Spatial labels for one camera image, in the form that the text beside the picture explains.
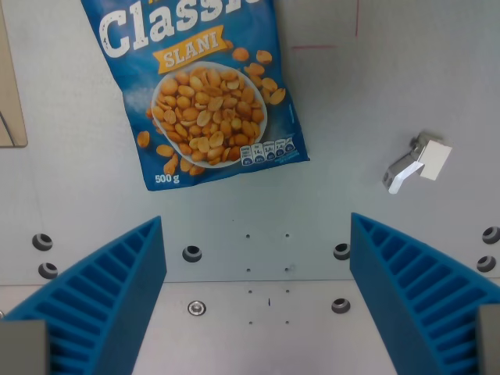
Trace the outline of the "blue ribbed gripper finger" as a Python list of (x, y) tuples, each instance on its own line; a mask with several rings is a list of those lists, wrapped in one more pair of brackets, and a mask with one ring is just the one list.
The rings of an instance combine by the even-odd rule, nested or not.
[(45, 322), (51, 374), (131, 374), (165, 277), (157, 216), (75, 263), (4, 321)]
[(468, 266), (358, 213), (350, 270), (399, 374), (478, 374), (476, 316), (499, 287)]

